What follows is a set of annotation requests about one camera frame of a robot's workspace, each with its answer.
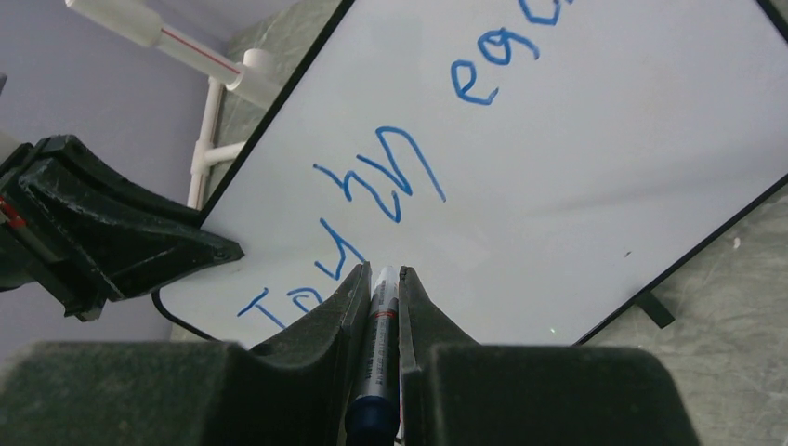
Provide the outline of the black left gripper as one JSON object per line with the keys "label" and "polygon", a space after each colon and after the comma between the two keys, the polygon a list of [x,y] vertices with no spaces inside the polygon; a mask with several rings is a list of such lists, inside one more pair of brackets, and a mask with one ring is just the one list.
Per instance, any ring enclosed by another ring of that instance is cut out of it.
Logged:
{"label": "black left gripper", "polygon": [[106,300],[147,295],[239,260],[199,211],[146,190],[74,135],[35,144],[1,135],[1,290],[38,282],[66,317],[99,318]]}

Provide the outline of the white whiteboard black frame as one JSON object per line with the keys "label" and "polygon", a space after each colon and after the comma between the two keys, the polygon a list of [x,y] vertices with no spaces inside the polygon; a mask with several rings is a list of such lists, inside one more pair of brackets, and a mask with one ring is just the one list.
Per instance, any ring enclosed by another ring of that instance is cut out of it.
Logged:
{"label": "white whiteboard black frame", "polygon": [[755,1],[348,1],[205,207],[243,258],[154,300],[252,346],[405,265],[481,342],[569,344],[786,173]]}

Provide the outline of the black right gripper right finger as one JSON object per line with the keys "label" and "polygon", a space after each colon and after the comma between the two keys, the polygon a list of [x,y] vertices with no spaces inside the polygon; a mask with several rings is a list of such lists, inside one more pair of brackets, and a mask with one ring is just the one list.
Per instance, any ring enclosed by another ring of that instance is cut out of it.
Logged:
{"label": "black right gripper right finger", "polygon": [[696,445],[663,364],[636,348],[483,345],[399,272],[406,445]]}

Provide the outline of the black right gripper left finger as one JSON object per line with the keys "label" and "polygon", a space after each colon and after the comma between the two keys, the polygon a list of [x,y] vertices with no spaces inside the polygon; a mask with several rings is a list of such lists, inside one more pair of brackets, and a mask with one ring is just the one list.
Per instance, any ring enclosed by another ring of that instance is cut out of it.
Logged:
{"label": "black right gripper left finger", "polygon": [[40,342],[1,367],[5,445],[338,445],[372,271],[263,343]]}

